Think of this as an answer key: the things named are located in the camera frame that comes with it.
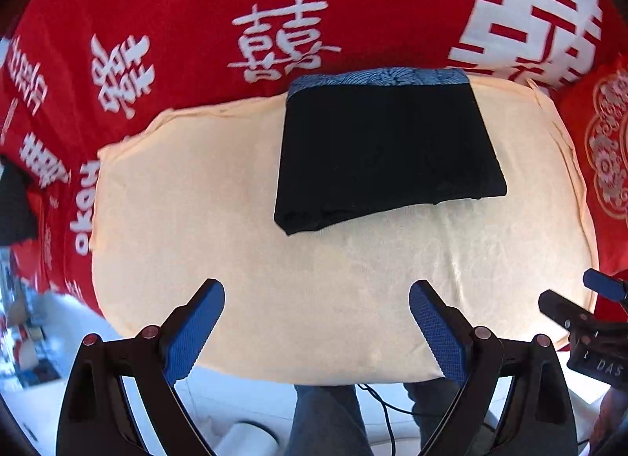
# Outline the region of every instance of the blue object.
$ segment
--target blue object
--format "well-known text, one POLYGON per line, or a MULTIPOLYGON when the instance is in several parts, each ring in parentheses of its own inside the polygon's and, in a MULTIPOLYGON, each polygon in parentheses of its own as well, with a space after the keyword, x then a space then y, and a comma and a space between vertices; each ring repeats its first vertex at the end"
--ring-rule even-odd
POLYGON ((588 289, 598 292, 609 300, 621 302, 626 299, 626 290, 620 280, 615 280, 592 268, 589 268, 582 276, 582 282, 588 289))
POLYGON ((445 304, 438 299, 442 306, 435 305, 429 299, 430 290, 433 290, 428 282, 419 280, 410 288, 410 312, 416 324, 423 332, 438 365, 446 378, 454 380, 460 387, 467 381, 467 364, 464 346, 454 337, 447 322, 439 313, 439 308, 445 308, 445 304))
POLYGON ((195 296, 186 306, 192 311, 168 346, 163 375, 171 387, 190 374, 225 306, 225 289, 221 283, 215 280, 208 287, 205 283, 203 289, 202 296, 195 296))
POLYGON ((462 69, 400 67, 365 69, 340 75, 304 75, 290 84, 288 99, 299 91, 319 86, 444 86, 453 84, 469 84, 469 78, 462 69))

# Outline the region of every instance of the white floor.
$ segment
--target white floor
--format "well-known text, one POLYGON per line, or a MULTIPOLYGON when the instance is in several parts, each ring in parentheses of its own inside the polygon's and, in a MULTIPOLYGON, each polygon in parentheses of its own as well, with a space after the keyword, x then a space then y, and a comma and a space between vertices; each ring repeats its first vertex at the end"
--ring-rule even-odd
MULTIPOLYGON (((117 339, 115 330, 102 318, 96 316, 73 298, 46 294, 42 297, 41 310, 47 314, 45 331, 51 342, 57 361, 64 374, 69 373, 71 365, 84 335, 90 332, 101 334, 103 339, 117 339)), ((569 385, 578 389, 578 394, 589 399, 599 397, 607 387, 598 382, 567 374, 569 385)), ((491 410, 499 416, 506 400, 510 379, 501 379, 493 398, 491 410)), ((127 381, 129 396, 137 423, 151 454, 163 453, 148 416, 143 408, 133 381, 127 381)), ((374 386, 382 398, 392 405, 409 410, 411 403, 403 386, 374 386)), ((36 446, 43 456, 54 455, 56 423, 61 406, 65 384, 36 387, 27 393, 17 393, 5 400, 14 411, 20 423, 25 424, 37 438, 36 446)), ((243 380, 222 375, 205 368, 194 368, 186 380, 177 384, 177 391, 191 418, 200 428, 210 443, 224 435, 238 421, 253 421, 264 425, 279 439, 282 447, 290 435, 291 422, 296 403, 296 393, 290 385, 243 380)), ((362 416, 367 427, 371 443, 387 441, 388 432, 384 414, 378 402, 368 393, 357 390, 362 416)), ((589 406, 591 401, 576 398, 574 406, 580 412, 579 440, 588 435, 595 411, 589 406)), ((417 438, 418 429, 406 414, 390 411, 395 437, 417 438)))

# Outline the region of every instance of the textured blue pad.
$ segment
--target textured blue pad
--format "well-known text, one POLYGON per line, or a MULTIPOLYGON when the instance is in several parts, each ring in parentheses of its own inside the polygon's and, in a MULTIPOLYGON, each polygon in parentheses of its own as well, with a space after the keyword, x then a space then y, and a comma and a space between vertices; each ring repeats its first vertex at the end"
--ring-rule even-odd
POLYGON ((203 349, 209 334, 221 317, 224 306, 225 289, 216 280, 207 289, 205 296, 198 299, 194 310, 183 322, 181 330, 168 347, 166 367, 163 371, 168 385, 173 387, 177 380, 182 380, 190 374, 200 350, 203 349))
POLYGON ((621 302, 626 298, 624 285, 619 280, 608 277, 592 268, 589 268, 582 276, 582 282, 588 289, 598 292, 609 300, 621 302))
POLYGON ((410 312, 416 324, 423 332, 445 377, 462 387, 467 381, 466 353, 443 319, 447 309, 425 280, 415 282, 410 288, 410 312))

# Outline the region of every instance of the jeans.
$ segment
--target jeans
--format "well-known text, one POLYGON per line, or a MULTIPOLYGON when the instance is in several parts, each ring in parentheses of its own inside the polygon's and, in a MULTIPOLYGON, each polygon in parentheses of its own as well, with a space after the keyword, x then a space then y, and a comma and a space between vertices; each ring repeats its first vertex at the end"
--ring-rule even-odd
MULTIPOLYGON (((445 378, 404 384, 421 440, 427 441, 458 393, 445 378)), ((373 456, 355 386, 295 386, 296 410, 285 456, 373 456)))

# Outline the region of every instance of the white cylinder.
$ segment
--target white cylinder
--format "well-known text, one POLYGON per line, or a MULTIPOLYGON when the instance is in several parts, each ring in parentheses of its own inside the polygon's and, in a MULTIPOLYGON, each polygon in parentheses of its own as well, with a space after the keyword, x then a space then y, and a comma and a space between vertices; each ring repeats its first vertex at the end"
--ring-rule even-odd
POLYGON ((243 422, 234 424, 214 449, 217 456, 274 456, 278 450, 272 435, 243 422))

